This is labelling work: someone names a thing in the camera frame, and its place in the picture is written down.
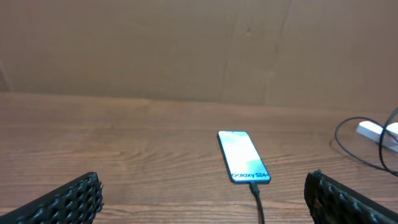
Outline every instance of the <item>white charger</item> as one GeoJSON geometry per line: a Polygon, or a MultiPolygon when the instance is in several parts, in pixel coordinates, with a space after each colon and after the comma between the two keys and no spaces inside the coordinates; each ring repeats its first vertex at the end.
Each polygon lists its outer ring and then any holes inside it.
{"type": "MultiPolygon", "coordinates": [[[[370,122],[370,121],[362,121],[358,125],[356,132],[362,134],[363,136],[372,139],[373,141],[379,142],[380,134],[383,128],[379,125],[370,122]]],[[[392,123],[387,126],[387,130],[396,138],[398,138],[398,123],[392,123]]],[[[398,143],[387,133],[384,135],[383,145],[388,147],[389,149],[398,152],[398,143]]]]}

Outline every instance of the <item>phone screen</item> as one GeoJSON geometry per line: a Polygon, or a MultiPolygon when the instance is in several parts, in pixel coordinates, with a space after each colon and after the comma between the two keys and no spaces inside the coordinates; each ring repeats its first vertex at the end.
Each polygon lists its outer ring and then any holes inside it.
{"type": "Polygon", "coordinates": [[[269,183],[271,181],[271,176],[247,132],[219,131],[218,139],[233,182],[269,183]]]}

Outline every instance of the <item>wooden surface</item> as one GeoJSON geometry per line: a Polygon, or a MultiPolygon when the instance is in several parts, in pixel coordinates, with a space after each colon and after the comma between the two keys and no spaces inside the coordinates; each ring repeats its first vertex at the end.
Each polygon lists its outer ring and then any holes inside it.
{"type": "Polygon", "coordinates": [[[397,11],[397,0],[1,0],[0,91],[386,112],[397,11]]]}
{"type": "MultiPolygon", "coordinates": [[[[246,130],[268,167],[261,185],[267,223],[311,223],[308,172],[326,175],[398,212],[398,179],[348,157],[330,140],[349,116],[387,114],[218,103],[0,94],[0,213],[84,174],[104,183],[95,223],[257,223],[249,186],[232,184],[218,130],[246,130]]],[[[377,162],[376,146],[341,139],[377,162]]]]}

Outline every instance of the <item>wooden table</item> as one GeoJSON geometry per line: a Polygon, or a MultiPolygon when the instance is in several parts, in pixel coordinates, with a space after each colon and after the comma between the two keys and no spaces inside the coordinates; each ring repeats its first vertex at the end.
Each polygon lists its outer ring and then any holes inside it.
{"type": "MultiPolygon", "coordinates": [[[[388,114],[3,93],[0,213],[95,171],[105,203],[95,223],[257,223],[249,186],[228,178],[221,129],[246,130],[271,173],[260,185],[267,223],[312,223],[303,185],[316,169],[398,212],[398,179],[331,142],[341,120],[359,115],[388,114]]],[[[342,141],[377,162],[355,128],[343,128],[342,141]]]]}

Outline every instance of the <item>black textured pad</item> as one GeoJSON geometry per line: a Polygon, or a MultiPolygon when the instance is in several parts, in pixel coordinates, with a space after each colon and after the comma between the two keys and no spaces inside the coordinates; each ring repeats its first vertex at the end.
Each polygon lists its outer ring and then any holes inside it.
{"type": "Polygon", "coordinates": [[[398,223],[398,214],[322,174],[309,173],[305,201],[316,224],[398,223]]]}
{"type": "Polygon", "coordinates": [[[96,173],[89,172],[1,216],[0,223],[92,223],[102,210],[102,199],[101,182],[96,173]]]}

